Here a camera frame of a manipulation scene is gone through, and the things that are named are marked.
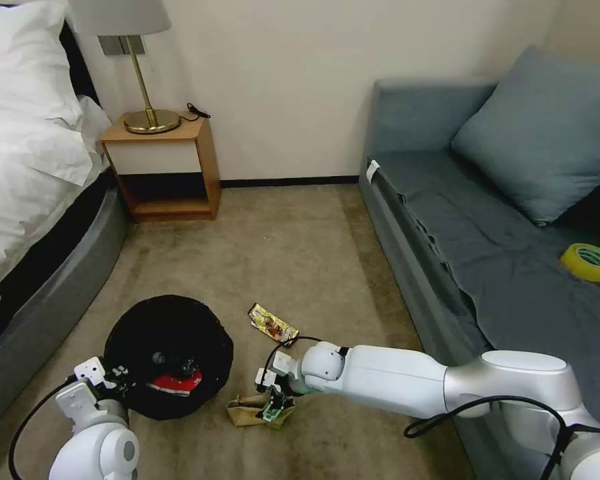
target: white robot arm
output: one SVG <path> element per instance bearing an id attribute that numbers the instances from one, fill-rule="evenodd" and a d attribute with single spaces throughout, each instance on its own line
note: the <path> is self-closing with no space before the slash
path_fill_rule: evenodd
<path id="1" fill-rule="evenodd" d="M 126 410 L 94 394 L 116 385 L 105 380 L 97 357 L 74 372 L 78 380 L 56 396 L 62 412 L 74 422 L 73 438 L 58 453 L 49 480 L 134 480 L 139 445 L 128 428 Z M 563 441 L 562 479 L 600 480 L 600 424 L 585 408 L 571 367 L 548 355 L 492 351 L 468 365 L 446 367 L 418 351 L 366 345 L 349 349 L 320 342 L 300 361 L 276 352 L 270 368 L 258 371 L 256 385 L 271 394 L 263 411 L 266 421 L 280 414 L 287 397 L 314 392 L 343 395 L 421 419 L 493 396 L 524 397 L 538 405 L 499 401 L 512 437 L 547 454 Z M 458 415 L 488 412 L 489 403 L 483 403 Z M 565 441 L 560 438 L 564 424 L 584 427 Z"/>
<path id="2" fill-rule="evenodd" d="M 279 413 L 286 395 L 335 393 L 371 407 L 429 418 L 492 396 L 531 399 L 554 409 L 567 426 L 584 425 L 569 438 L 562 456 L 563 480 L 600 480 L 600 423 L 585 408 L 571 366 L 539 353 L 490 351 L 462 367 L 446 367 L 418 351 L 360 345 L 340 348 L 320 342 L 301 361 L 276 352 L 256 377 L 272 397 L 263 418 Z M 527 448 L 553 452 L 560 424 L 546 409 L 501 401 L 511 436 Z M 489 404 L 459 415 L 478 417 Z"/>
<path id="3" fill-rule="evenodd" d="M 73 437 L 58 452 L 49 480 L 135 480 L 140 446 L 129 430 L 127 410 L 116 400 L 99 400 L 94 392 L 115 384 L 105 380 L 97 357 L 78 365 L 74 373 L 78 380 L 55 398 L 73 421 Z"/>

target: black cable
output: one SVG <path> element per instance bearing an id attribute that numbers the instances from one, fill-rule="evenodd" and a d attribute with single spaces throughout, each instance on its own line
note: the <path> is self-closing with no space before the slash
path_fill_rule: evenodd
<path id="1" fill-rule="evenodd" d="M 458 415 L 459 413 L 464 412 L 464 410 L 468 410 L 478 405 L 492 403 L 495 401 L 518 401 L 522 403 L 529 403 L 531 405 L 540 407 L 543 410 L 548 411 L 556 418 L 556 420 L 558 420 L 558 424 L 560 424 L 560 429 L 558 430 L 558 434 L 555 439 L 555 446 L 542 472 L 542 476 L 540 476 L 540 480 L 547 480 L 555 466 L 560 462 L 560 454 L 562 454 L 562 452 L 564 452 L 564 450 L 567 448 L 572 434 L 575 431 L 584 431 L 584 429 L 580 428 L 582 427 L 581 425 L 572 425 L 568 427 L 564 418 L 562 418 L 562 416 L 558 412 L 556 412 L 556 410 L 537 400 L 533 400 L 526 397 L 517 397 L 515 395 L 496 395 L 493 397 L 485 397 L 482 399 L 470 401 L 448 413 L 442 413 L 440 415 L 436 415 L 428 419 L 422 419 L 413 422 L 407 428 L 405 428 L 404 436 L 410 439 L 418 438 L 424 435 L 426 432 L 432 430 L 433 428 L 436 428 L 441 423 L 444 423 L 446 420 L 449 420 L 450 418 Z"/>
<path id="2" fill-rule="evenodd" d="M 15 468 L 15 447 L 18 444 L 18 440 L 20 440 L 20 435 L 24 431 L 25 427 L 29 423 L 29 420 L 40 410 L 40 407 L 44 405 L 52 396 L 58 393 L 60 390 L 65 388 L 66 386 L 72 384 L 77 380 L 75 375 L 67 377 L 67 379 L 63 382 L 62 385 L 58 385 L 56 388 L 51 390 L 48 394 L 38 402 L 38 404 L 29 412 L 29 414 L 22 421 L 18 430 L 16 430 L 15 435 L 13 436 L 13 440 L 11 440 L 11 445 L 9 446 L 9 473 L 11 474 L 11 478 L 13 480 L 23 480 L 22 477 L 18 474 L 18 470 Z"/>
<path id="3" fill-rule="evenodd" d="M 313 341 L 317 341 L 317 342 L 322 341 L 321 339 L 316 338 L 316 337 L 304 337 L 302 335 L 296 335 L 294 338 L 284 341 L 284 342 L 280 343 L 280 345 L 276 345 L 276 347 L 273 350 L 271 350 L 271 353 L 269 354 L 269 357 L 267 358 L 267 361 L 265 362 L 265 371 L 262 374 L 262 378 L 260 378 L 260 383 L 256 387 L 256 390 L 258 390 L 258 392 L 262 393 L 265 391 L 265 388 L 263 387 L 263 384 L 265 382 L 265 375 L 267 374 L 267 369 L 269 368 L 269 364 L 271 363 L 271 359 L 273 358 L 275 353 L 278 350 L 280 350 L 280 348 L 282 348 L 282 347 L 290 346 L 296 340 L 313 340 Z"/>
<path id="4" fill-rule="evenodd" d="M 187 110 L 189 110 L 191 113 L 195 113 L 196 115 L 198 115 L 198 118 L 202 117 L 202 118 L 211 118 L 210 114 L 203 112 L 202 110 L 199 110 L 195 107 L 194 104 L 192 103 L 188 103 L 187 104 Z"/>

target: white pillow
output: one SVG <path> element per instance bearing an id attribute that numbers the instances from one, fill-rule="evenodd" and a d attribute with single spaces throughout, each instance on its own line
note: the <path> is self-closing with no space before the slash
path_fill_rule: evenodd
<path id="1" fill-rule="evenodd" d="M 82 110 L 59 34 L 65 7 L 35 1 L 0 7 L 0 109 L 38 119 L 78 122 Z"/>

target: black round basket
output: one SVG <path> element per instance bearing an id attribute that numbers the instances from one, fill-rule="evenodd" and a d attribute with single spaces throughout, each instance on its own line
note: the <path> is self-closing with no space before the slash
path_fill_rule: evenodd
<path id="1" fill-rule="evenodd" d="M 167 373 L 155 355 L 195 359 L 202 374 L 190 396 L 147 386 Z M 155 420 L 184 417 L 226 384 L 233 363 L 233 342 L 213 312 L 197 300 L 164 295 L 134 305 L 115 324 L 105 345 L 108 368 L 128 370 L 124 404 Z"/>

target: dark gray blanket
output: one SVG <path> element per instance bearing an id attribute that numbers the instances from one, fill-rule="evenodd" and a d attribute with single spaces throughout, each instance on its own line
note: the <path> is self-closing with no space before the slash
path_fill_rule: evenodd
<path id="1" fill-rule="evenodd" d="M 572 364 L 600 421 L 600 284 L 560 263 L 576 241 L 600 246 L 600 226 L 539 229 L 467 162 L 448 152 L 373 157 L 380 174 L 473 300 L 477 325 L 497 349 L 547 353 Z"/>

